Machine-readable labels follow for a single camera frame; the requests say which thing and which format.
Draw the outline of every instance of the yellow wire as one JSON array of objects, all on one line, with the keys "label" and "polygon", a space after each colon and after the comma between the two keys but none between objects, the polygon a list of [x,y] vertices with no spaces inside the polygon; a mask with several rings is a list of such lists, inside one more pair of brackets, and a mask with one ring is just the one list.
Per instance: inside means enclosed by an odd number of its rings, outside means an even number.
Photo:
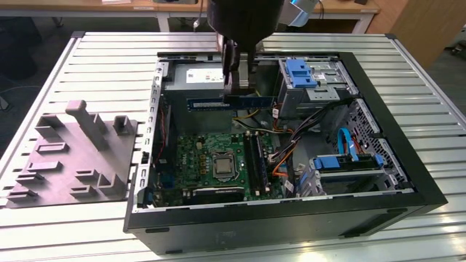
[{"label": "yellow wire", "polygon": [[246,119],[246,118],[250,118],[252,116],[254,116],[257,113],[260,112],[260,109],[256,110],[253,113],[250,113],[249,115],[246,116],[238,116],[238,117],[234,117],[234,120],[241,120],[241,119]]},{"label": "yellow wire", "polygon": [[[256,94],[257,94],[258,97],[261,96],[261,93],[260,93],[258,90],[256,90]],[[257,109],[253,113],[250,113],[250,114],[246,115],[246,116],[234,117],[234,120],[241,120],[241,119],[250,118],[250,117],[254,116],[257,113],[260,113],[260,109]]]}]

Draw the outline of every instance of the slotted aluminum table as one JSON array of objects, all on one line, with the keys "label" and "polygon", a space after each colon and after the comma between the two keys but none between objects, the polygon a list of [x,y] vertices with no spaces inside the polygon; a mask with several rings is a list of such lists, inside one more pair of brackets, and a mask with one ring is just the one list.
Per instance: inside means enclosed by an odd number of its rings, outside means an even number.
[{"label": "slotted aluminum table", "polygon": [[[412,141],[449,204],[370,237],[190,253],[206,261],[401,261],[466,259],[465,117],[397,40],[384,35],[274,34],[268,51],[349,51]],[[87,100],[103,120],[129,115],[143,130],[157,54],[215,51],[213,33],[86,33],[74,37],[0,161],[2,199],[27,163],[42,114],[63,114],[67,101]],[[134,152],[134,163],[141,158]],[[0,209],[0,261],[147,261],[157,256],[123,233],[126,202]]]}]

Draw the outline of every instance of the cpu socket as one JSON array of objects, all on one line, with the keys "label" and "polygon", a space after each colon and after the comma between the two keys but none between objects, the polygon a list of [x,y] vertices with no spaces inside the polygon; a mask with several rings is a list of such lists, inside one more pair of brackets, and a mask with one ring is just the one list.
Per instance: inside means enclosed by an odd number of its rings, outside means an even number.
[{"label": "cpu socket", "polygon": [[237,161],[233,152],[214,152],[214,178],[222,182],[228,182],[232,178],[237,177]]}]

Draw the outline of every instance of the green motherboard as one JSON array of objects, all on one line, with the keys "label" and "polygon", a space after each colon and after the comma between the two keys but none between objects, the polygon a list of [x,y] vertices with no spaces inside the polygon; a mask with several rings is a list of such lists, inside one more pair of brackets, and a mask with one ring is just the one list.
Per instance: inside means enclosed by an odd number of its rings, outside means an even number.
[{"label": "green motherboard", "polygon": [[[278,178],[272,178],[270,191],[256,194],[250,189],[248,153],[244,138],[246,134],[206,134],[178,137],[178,155],[173,188],[163,190],[167,206],[183,205],[186,190],[194,188],[245,188],[245,199],[265,200],[282,198]],[[260,136],[264,155],[273,152],[272,137]]]}]

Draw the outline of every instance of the paper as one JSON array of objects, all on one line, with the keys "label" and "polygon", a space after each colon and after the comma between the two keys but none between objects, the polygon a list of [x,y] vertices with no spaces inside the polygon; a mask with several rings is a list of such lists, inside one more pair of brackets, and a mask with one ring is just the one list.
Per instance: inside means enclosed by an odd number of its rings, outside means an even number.
[{"label": "paper", "polygon": [[285,182],[285,187],[286,187],[286,189],[289,189],[290,192],[293,193],[293,191],[294,191],[294,186],[293,186],[293,184],[290,183],[289,180]]},{"label": "paper", "polygon": [[222,68],[193,68],[187,70],[187,83],[222,83]]},{"label": "paper", "polygon": [[277,108],[274,108],[274,109],[272,110],[272,116],[273,116],[273,118],[278,119],[278,115],[280,115],[280,110],[278,110]]},{"label": "paper", "polygon": [[131,4],[133,0],[102,0],[102,4]]},{"label": "paper", "polygon": [[134,7],[134,10],[154,10],[154,7]]}]

